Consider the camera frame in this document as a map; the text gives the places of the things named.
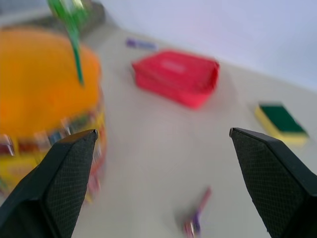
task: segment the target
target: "white tabletop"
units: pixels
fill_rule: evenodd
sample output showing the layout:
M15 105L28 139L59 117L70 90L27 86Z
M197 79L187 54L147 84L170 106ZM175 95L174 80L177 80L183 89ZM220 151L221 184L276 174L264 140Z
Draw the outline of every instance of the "white tabletop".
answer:
M127 48L128 36L105 26L86 39L103 64L107 168L102 190L82 209L73 237L183 237L175 218L210 185L202 238L268 238L229 129L263 132L253 107L258 101L283 102L312 137L304 148L292 149L317 173L317 94L221 63L216 93L192 111L135 86L131 62L149 52Z

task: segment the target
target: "cylindrical container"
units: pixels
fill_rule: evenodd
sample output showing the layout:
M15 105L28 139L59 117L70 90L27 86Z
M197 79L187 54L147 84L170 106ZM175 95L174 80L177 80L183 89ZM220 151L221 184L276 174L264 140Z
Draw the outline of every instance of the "cylindrical container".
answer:
M99 190L106 155L101 67L81 46L84 85L70 41L39 29L0 31L0 192L8 195L50 147L67 135L97 129L86 201Z

